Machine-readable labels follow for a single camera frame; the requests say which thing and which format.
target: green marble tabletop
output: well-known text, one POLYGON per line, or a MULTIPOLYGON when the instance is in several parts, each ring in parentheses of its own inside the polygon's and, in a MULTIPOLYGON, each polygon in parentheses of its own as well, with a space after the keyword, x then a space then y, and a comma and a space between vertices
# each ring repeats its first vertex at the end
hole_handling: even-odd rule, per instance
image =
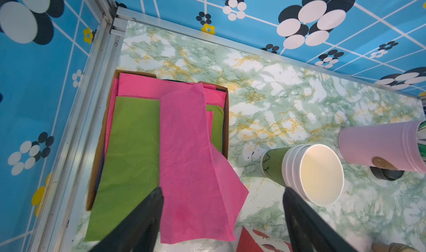
MULTIPOLYGON (((425 251, 424 174, 378 180, 368 167, 344 161, 337 142, 343 127, 424 120, 419 100, 134 22, 129 22, 118 68, 228 87, 229 162, 250 191, 237 219, 237 236, 246 225, 290 241, 281 203, 284 187, 262 175, 260 156, 270 148, 322 143, 342 160, 345 185, 334 205, 311 205, 314 210, 358 251, 370 251, 373 241, 425 251)), ((95 244, 83 241, 90 216, 84 203, 73 251, 95 244)), ((158 240, 155 251, 227 252, 236 251, 237 243, 200 239, 166 245, 158 240)))

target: blue wallpaper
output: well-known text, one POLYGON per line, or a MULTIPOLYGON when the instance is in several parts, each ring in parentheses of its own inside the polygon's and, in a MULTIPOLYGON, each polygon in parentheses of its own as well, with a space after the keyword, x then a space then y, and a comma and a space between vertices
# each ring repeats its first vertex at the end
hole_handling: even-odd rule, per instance
POLYGON ((426 0, 116 0, 411 95, 426 90, 426 0))
POLYGON ((84 0, 0 0, 0 252, 28 245, 98 26, 84 0))

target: green paper cup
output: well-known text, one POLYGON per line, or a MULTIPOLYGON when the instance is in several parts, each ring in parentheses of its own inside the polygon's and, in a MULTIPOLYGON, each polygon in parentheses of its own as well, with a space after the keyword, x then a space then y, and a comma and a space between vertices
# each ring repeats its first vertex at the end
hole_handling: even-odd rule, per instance
POLYGON ((287 187, 282 174, 282 165, 285 154, 290 149, 294 151, 295 148, 301 148, 305 146, 309 146, 309 144, 302 144, 288 148, 274 148, 265 151, 262 155, 262 158, 260 159, 260 168, 263 175, 268 177, 270 180, 273 180, 275 183, 287 187))
POLYGON ((303 199, 318 206, 332 205, 342 194, 343 167, 336 153, 326 145, 270 149, 263 153, 260 165, 266 177, 293 188, 303 199))

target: cardboard box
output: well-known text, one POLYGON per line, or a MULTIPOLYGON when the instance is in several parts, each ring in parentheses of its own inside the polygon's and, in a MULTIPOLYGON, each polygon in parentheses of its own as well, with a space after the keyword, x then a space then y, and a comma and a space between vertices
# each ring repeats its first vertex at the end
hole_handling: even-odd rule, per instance
MULTIPOLYGON (((126 74, 136 74, 136 75, 142 75, 150 78, 157 78, 155 74, 145 73, 145 72, 134 72, 134 71, 128 71, 128 70, 115 70, 114 71, 114 78, 119 78, 120 73, 126 73, 126 74)), ((90 175, 90 181, 89 181, 89 193, 87 195, 87 202, 86 202, 86 210, 91 210, 93 203, 95 201, 96 197, 96 191, 95 191, 95 185, 96 185, 96 179, 98 176, 99 168, 101 166, 101 162, 104 157, 104 146, 105 146, 105 131, 106 131, 106 119, 108 117, 108 109, 109 109, 109 101, 111 99, 111 90, 112 90, 112 83, 109 88, 109 94, 108 94, 108 100, 107 100, 107 106, 104 112, 104 119, 102 121, 102 129, 101 134, 99 135, 99 141, 98 146, 96 147, 95 151, 95 158, 93 160, 93 166, 92 166, 92 173, 90 175)), ((216 85, 212 83, 207 82, 199 82, 203 84, 209 84, 209 85, 215 85, 217 90, 221 90, 226 92, 226 100, 225 100, 225 109, 224 109, 224 118, 223 118, 223 148, 222 148, 222 154, 225 156, 226 159, 228 159, 228 139, 229 139, 229 92, 228 88, 216 85)))

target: pink cup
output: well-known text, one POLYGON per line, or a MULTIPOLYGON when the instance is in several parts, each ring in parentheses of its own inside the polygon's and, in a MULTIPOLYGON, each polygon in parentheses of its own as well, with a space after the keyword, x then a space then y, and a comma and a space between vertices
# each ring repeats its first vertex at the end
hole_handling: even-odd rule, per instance
POLYGON ((350 164, 426 173, 417 145, 421 123, 345 127, 339 134, 340 153, 350 164))

